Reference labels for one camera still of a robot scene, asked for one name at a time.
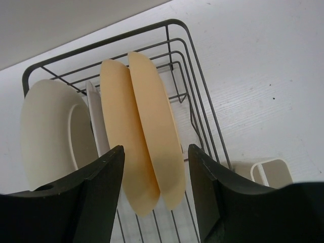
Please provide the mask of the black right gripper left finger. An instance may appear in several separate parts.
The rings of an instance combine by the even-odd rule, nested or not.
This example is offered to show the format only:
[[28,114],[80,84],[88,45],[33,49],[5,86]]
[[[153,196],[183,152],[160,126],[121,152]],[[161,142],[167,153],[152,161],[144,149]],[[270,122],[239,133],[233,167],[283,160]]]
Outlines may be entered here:
[[1,196],[1,242],[110,242],[124,172],[120,145],[35,191]]

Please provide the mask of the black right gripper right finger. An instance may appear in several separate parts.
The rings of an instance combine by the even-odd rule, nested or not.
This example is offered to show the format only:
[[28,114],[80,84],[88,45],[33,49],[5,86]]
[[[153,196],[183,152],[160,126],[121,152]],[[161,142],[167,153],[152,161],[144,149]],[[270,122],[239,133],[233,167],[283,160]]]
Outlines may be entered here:
[[201,242],[323,242],[323,183],[257,184],[188,147]]

